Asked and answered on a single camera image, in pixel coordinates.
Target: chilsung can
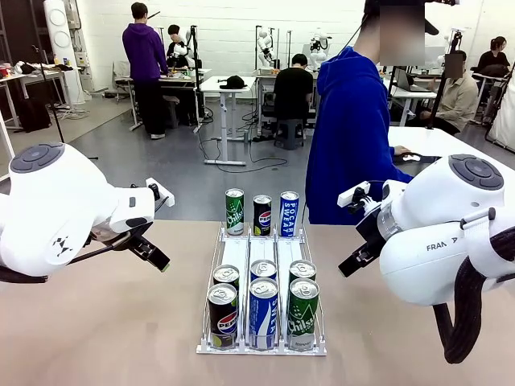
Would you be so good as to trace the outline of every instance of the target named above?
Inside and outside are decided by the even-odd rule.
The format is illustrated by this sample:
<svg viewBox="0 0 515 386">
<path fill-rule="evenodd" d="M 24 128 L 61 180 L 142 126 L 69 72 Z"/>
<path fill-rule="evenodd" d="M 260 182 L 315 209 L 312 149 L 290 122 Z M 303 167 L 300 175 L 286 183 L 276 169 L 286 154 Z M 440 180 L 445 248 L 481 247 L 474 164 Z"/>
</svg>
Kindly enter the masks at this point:
<svg viewBox="0 0 515 386">
<path fill-rule="evenodd" d="M 267 277 L 272 280 L 277 278 L 277 267 L 273 261 L 257 260 L 250 266 L 250 282 L 260 277 Z"/>
<path fill-rule="evenodd" d="M 268 195 L 254 197 L 254 235 L 269 236 L 272 221 L 272 199 Z"/>
<path fill-rule="evenodd" d="M 233 348 L 237 340 L 237 291 L 230 284 L 216 284 L 209 289 L 209 318 L 212 345 L 221 350 Z"/>
<path fill-rule="evenodd" d="M 316 279 L 316 267 L 307 260 L 294 261 L 290 265 L 290 284 L 295 279 Z"/>
<path fill-rule="evenodd" d="M 299 193 L 285 191 L 281 193 L 281 212 L 279 220 L 281 228 L 279 235 L 282 237 L 295 236 L 297 217 L 299 216 Z"/>
<path fill-rule="evenodd" d="M 225 214 L 227 233 L 237 236 L 243 233 L 243 212 L 245 207 L 242 189 L 229 189 L 225 192 Z"/>
<path fill-rule="evenodd" d="M 319 287 L 310 279 L 295 279 L 288 296 L 289 348 L 305 351 L 315 342 L 316 309 L 319 305 Z"/>
<path fill-rule="evenodd" d="M 274 348 L 277 331 L 278 286 L 275 281 L 261 277 L 250 284 L 249 337 L 256 350 Z"/>
<path fill-rule="evenodd" d="M 221 265 L 212 273 L 213 284 L 230 284 L 236 291 L 240 289 L 240 271 L 234 265 Z"/>
</svg>

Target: woman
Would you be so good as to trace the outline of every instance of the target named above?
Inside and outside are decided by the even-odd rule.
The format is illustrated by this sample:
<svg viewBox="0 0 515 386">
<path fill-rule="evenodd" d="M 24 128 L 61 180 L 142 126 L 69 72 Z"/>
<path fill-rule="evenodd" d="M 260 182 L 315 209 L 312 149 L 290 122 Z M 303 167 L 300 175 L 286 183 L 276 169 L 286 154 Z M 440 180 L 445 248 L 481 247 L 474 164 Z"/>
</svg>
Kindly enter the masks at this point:
<svg viewBox="0 0 515 386">
<path fill-rule="evenodd" d="M 485 52 L 477 65 L 476 72 L 481 72 L 487 66 L 492 64 L 502 64 L 509 67 L 509 61 L 506 59 L 506 55 L 502 52 L 506 48 L 506 39 L 502 36 L 497 36 L 490 42 L 490 51 Z"/>
</svg>

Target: purple hoodie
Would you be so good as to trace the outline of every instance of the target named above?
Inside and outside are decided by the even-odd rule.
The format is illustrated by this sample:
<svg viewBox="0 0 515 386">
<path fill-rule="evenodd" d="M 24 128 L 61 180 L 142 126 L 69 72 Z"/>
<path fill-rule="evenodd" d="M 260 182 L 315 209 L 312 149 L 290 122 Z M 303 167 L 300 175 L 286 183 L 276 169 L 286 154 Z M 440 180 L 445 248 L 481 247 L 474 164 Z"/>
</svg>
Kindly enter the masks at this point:
<svg viewBox="0 0 515 386">
<path fill-rule="evenodd" d="M 168 72 L 163 43 L 151 27 L 142 23 L 129 24 L 123 31 L 122 40 L 130 62 L 130 77 L 134 81 L 157 80 L 161 72 Z"/>
</svg>

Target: blue can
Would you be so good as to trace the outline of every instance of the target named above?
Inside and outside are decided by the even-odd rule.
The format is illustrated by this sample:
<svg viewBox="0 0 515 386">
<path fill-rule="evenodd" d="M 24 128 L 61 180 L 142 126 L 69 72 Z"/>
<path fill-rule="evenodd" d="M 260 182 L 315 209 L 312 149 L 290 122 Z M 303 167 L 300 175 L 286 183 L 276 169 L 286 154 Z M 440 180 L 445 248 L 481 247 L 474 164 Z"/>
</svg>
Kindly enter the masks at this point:
<svg viewBox="0 0 515 386">
<path fill-rule="evenodd" d="M 250 282 L 260 278 L 268 277 L 275 280 L 277 278 L 277 267 L 270 260 L 257 260 L 250 266 Z"/>
<path fill-rule="evenodd" d="M 295 193 L 294 191 L 285 191 L 281 193 L 281 212 L 279 217 L 281 220 L 279 235 L 281 237 L 295 236 L 298 217 L 299 193 Z"/>
<path fill-rule="evenodd" d="M 261 277 L 250 284 L 249 337 L 250 346 L 259 351 L 274 348 L 277 332 L 278 286 Z"/>
</svg>

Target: can lid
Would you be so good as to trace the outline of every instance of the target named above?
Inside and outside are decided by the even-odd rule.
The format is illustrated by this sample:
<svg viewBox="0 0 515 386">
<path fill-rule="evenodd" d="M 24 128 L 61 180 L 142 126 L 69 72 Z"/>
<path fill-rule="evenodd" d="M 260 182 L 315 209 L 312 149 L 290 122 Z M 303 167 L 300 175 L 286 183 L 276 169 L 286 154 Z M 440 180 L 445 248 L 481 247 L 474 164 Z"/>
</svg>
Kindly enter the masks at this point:
<svg viewBox="0 0 515 386">
<path fill-rule="evenodd" d="M 229 189 L 225 192 L 225 195 L 232 198 L 243 197 L 243 190 L 236 187 Z"/>
<path fill-rule="evenodd" d="M 311 279 L 295 279 L 290 284 L 290 291 L 297 298 L 312 299 L 319 294 L 319 286 Z"/>
<path fill-rule="evenodd" d="M 277 273 L 277 268 L 272 261 L 258 260 L 250 266 L 250 272 L 258 277 L 270 277 Z"/>
<path fill-rule="evenodd" d="M 224 306 L 232 303 L 236 295 L 236 288 L 230 284 L 221 283 L 209 289 L 208 299 L 213 304 Z"/>
<path fill-rule="evenodd" d="M 255 203 L 271 203 L 272 198 L 269 195 L 257 195 L 254 197 Z"/>
<path fill-rule="evenodd" d="M 299 193 L 296 191 L 284 191 L 281 193 L 281 197 L 288 200 L 294 200 L 299 198 Z"/>
<path fill-rule="evenodd" d="M 234 265 L 221 265 L 215 269 L 213 277 L 222 283 L 230 283 L 240 277 L 240 271 Z"/>
<path fill-rule="evenodd" d="M 260 277 L 250 284 L 250 293 L 256 298 L 270 299 L 278 292 L 277 283 L 268 277 Z"/>
<path fill-rule="evenodd" d="M 290 272 L 296 277 L 313 277 L 316 275 L 316 267 L 310 261 L 294 261 L 291 263 Z"/>
</svg>

